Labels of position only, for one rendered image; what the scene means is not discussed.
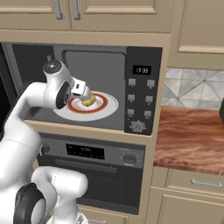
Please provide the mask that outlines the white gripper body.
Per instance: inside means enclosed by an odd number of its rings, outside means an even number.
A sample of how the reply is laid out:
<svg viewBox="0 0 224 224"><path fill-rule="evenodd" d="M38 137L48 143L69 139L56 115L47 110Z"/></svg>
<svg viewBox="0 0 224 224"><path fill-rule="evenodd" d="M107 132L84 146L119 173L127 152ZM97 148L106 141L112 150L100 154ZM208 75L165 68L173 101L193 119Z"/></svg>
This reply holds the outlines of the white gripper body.
<svg viewBox="0 0 224 224"><path fill-rule="evenodd" d="M85 87L84 93L82 95L82 99L88 101L91 98L91 91L89 87Z"/></svg>

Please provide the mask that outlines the yellow potato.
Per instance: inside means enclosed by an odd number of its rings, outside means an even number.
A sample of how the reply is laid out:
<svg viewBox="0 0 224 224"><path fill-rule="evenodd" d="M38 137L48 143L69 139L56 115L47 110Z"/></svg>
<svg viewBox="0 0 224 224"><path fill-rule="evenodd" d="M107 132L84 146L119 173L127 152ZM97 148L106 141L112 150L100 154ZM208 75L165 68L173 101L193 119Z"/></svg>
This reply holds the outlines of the yellow potato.
<svg viewBox="0 0 224 224"><path fill-rule="evenodd" d="M82 100L81 103L83 106L89 107L91 105L93 105L96 101L95 95L91 94L91 97L89 100Z"/></svg>

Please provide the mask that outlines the black microwave oven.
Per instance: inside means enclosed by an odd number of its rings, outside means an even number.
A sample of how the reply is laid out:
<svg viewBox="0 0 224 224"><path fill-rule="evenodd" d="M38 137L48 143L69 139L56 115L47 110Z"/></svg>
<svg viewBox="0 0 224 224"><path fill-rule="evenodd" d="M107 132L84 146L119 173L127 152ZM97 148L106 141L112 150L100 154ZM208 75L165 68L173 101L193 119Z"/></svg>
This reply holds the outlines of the black microwave oven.
<svg viewBox="0 0 224 224"><path fill-rule="evenodd" d="M74 78L85 81L92 93L106 93L118 101L115 113L97 121L71 121L47 108L33 108L26 117L28 120L151 134L162 48L15 43L2 46L17 96L25 84L45 82L43 65L56 59L66 65Z"/></svg>

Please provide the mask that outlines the black microwave door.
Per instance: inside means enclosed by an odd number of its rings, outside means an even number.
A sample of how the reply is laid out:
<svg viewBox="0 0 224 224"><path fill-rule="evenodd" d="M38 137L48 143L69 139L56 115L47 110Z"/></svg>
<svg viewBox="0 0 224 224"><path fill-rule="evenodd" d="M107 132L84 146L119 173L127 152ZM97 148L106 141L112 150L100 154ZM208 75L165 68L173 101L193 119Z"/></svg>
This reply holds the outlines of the black microwave door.
<svg viewBox="0 0 224 224"><path fill-rule="evenodd" d="M0 140L4 135L4 124L11 112L11 107L17 98L10 69L0 43Z"/></svg>

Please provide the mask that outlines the black oven knob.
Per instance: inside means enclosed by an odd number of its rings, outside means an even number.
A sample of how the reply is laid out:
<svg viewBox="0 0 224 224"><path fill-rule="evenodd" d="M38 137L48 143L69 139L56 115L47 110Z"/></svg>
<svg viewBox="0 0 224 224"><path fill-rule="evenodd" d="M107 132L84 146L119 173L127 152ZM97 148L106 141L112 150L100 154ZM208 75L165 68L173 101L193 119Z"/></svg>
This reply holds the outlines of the black oven knob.
<svg viewBox="0 0 224 224"><path fill-rule="evenodd" d="M46 153L48 153L50 151L50 146L48 144L42 144L41 148L40 148L40 152L39 154L41 156L45 155Z"/></svg>
<svg viewBox="0 0 224 224"><path fill-rule="evenodd" d="M123 156L123 163L127 166L134 166L137 162L137 158L133 155L126 154Z"/></svg>

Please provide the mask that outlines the black built-in oven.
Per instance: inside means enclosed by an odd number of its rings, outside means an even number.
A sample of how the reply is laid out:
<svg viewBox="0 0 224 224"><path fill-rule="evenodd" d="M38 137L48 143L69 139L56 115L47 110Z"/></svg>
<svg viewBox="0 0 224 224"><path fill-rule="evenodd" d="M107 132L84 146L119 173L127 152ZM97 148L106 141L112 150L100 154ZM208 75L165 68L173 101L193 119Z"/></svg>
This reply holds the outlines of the black built-in oven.
<svg viewBox="0 0 224 224"><path fill-rule="evenodd" d="M144 171L143 145L48 133L43 133L41 140L42 144L50 146L50 151L43 156L38 154L39 165L77 171L87 176L88 188L77 199L79 204L138 214ZM134 166L123 163L126 154L136 157ZM117 173L69 168L56 165L55 159L114 167Z"/></svg>

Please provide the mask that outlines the beige drawer front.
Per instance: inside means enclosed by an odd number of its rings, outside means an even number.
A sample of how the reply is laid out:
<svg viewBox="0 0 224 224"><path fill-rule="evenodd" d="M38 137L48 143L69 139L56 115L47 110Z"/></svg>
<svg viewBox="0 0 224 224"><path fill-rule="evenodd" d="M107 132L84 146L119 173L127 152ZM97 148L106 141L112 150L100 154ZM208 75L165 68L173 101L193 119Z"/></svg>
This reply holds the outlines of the beige drawer front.
<svg viewBox="0 0 224 224"><path fill-rule="evenodd" d="M222 183L222 188L193 185L191 179L196 181L217 184ZM172 190L190 193L201 193L224 198L224 177L201 172L181 171L170 169L167 173L165 186Z"/></svg>

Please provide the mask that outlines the beige drawer below oven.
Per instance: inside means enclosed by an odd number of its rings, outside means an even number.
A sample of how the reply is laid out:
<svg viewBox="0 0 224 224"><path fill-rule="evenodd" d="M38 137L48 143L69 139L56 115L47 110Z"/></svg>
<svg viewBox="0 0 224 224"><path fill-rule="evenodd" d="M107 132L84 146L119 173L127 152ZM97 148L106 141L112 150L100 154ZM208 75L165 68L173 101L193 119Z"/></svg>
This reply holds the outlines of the beige drawer below oven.
<svg viewBox="0 0 224 224"><path fill-rule="evenodd" d="M120 213L83 205L78 205L78 208L87 219L98 221L106 220L107 224L145 224L145 219L139 215Z"/></svg>

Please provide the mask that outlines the beige tall cupboard door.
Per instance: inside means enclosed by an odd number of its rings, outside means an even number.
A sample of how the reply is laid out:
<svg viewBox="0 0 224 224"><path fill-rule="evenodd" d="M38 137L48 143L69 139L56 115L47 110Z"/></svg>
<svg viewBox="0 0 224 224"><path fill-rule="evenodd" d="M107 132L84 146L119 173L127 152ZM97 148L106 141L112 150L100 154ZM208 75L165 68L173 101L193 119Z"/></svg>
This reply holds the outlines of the beige tall cupboard door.
<svg viewBox="0 0 224 224"><path fill-rule="evenodd" d="M224 70L224 0L175 0L168 66Z"/></svg>

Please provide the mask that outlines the dark green object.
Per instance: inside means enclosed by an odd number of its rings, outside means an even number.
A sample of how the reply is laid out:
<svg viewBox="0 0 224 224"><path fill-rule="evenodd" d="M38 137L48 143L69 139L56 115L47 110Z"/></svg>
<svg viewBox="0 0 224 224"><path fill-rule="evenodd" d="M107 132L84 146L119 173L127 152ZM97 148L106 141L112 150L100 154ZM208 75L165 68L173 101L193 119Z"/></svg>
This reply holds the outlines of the dark green object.
<svg viewBox="0 0 224 224"><path fill-rule="evenodd" d="M220 105L219 115L220 115L220 119L224 122L224 98Z"/></svg>

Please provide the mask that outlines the beige lower cupboard door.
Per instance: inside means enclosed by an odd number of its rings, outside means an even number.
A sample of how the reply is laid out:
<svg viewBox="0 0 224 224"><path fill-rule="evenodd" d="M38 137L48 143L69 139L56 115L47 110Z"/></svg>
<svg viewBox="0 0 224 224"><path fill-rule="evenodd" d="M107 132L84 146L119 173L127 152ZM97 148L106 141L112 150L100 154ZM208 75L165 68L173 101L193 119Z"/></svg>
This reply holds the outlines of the beige lower cupboard door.
<svg viewBox="0 0 224 224"><path fill-rule="evenodd" d="M145 224L224 224L224 199L152 187Z"/></svg>

